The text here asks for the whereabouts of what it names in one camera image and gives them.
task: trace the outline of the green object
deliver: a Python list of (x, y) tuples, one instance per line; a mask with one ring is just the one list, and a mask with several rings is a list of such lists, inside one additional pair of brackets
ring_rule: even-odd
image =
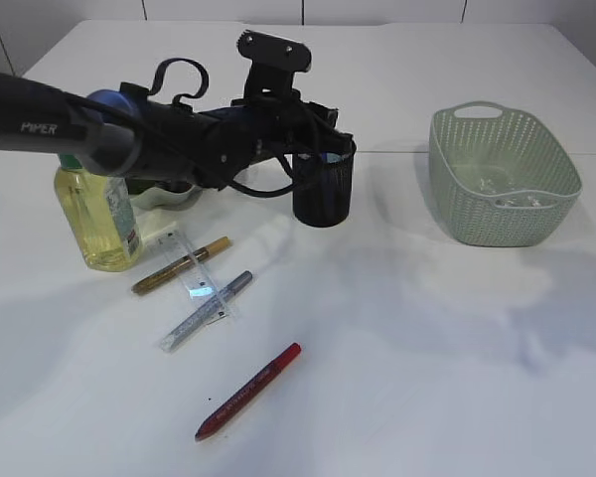
[(60, 164), (62, 165), (63, 169), (82, 168), (81, 164), (79, 164), (79, 161), (71, 154), (60, 154), (58, 157), (60, 157)]
[[(457, 114), (473, 106), (495, 109), (497, 116)], [(439, 213), (453, 237), (470, 245), (540, 243), (582, 188), (571, 159), (536, 117), (492, 102), (436, 112), (429, 160)]]

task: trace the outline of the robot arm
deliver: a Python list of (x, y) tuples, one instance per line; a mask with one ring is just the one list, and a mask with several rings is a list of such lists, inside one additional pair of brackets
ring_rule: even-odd
[[(230, 186), (257, 197), (309, 188), (332, 167), (327, 153), (353, 156), (353, 136), (334, 128), (337, 110), (305, 103), (292, 88), (295, 73), (311, 66), (304, 45), (245, 31), (237, 46), (252, 60), (243, 98), (203, 112), (182, 102), (201, 97), (209, 86), (205, 68), (187, 59), (163, 62), (150, 89), (123, 83), (119, 91), (88, 98), (0, 74), (0, 149), (70, 153), (94, 174)], [(175, 62), (197, 68), (199, 91), (177, 94), (171, 104), (150, 101)], [(308, 177), (292, 169), (285, 154), (306, 161), (301, 169), (311, 171)], [(290, 186), (263, 192), (234, 181), (241, 170), (270, 158), (280, 162)]]

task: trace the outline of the pen holder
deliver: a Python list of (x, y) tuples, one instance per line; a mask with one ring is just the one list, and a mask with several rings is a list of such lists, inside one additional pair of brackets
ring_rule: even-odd
[[(313, 185), (293, 192), (293, 210), (296, 218), (311, 227), (336, 226), (349, 215), (354, 174), (355, 150), (348, 157), (322, 154), (326, 168)], [(309, 177), (316, 168), (311, 156), (294, 154), (293, 170), (296, 177)]]

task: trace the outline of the white table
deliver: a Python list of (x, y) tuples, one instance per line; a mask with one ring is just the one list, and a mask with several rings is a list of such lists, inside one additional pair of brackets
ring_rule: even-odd
[[(71, 86), (56, 54), (32, 76), (57, 68)], [(86, 82), (74, 73), (72, 89)], [(447, 237), (425, 153), (359, 154), (352, 213), (327, 230), (294, 220), (288, 197), (232, 191), (142, 217), (179, 220), (196, 244), (230, 236), (209, 262), (219, 284), (255, 275), (237, 318), (169, 356), (157, 343), (187, 313), (183, 288), (133, 296), (149, 261), (85, 268), (56, 160), (0, 153), (0, 477), (596, 476), (596, 156), (573, 159), (584, 192), (533, 248)], [(261, 164), (249, 181), (280, 175)], [(301, 357), (196, 443), (293, 341)]]
[[(211, 87), (197, 110), (242, 94), (250, 61), (236, 50), (245, 28), (306, 43), (313, 68), (296, 77), (306, 99), (338, 107), (360, 151), (427, 151), (433, 112), (474, 99), (528, 110), (566, 150), (596, 154), (596, 69), (546, 25), (391, 24), (382, 27), (247, 27), (239, 23), (105, 22), (77, 26), (28, 77), (88, 94), (123, 80), (149, 85), (162, 60), (203, 63)], [(162, 100), (194, 92), (176, 66)]]

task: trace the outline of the cooking oil bottle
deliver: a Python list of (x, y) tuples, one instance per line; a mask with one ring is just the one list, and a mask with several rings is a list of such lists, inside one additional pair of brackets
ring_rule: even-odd
[(123, 179), (90, 174), (71, 155), (60, 156), (55, 190), (86, 265), (122, 271), (141, 253), (141, 237)]

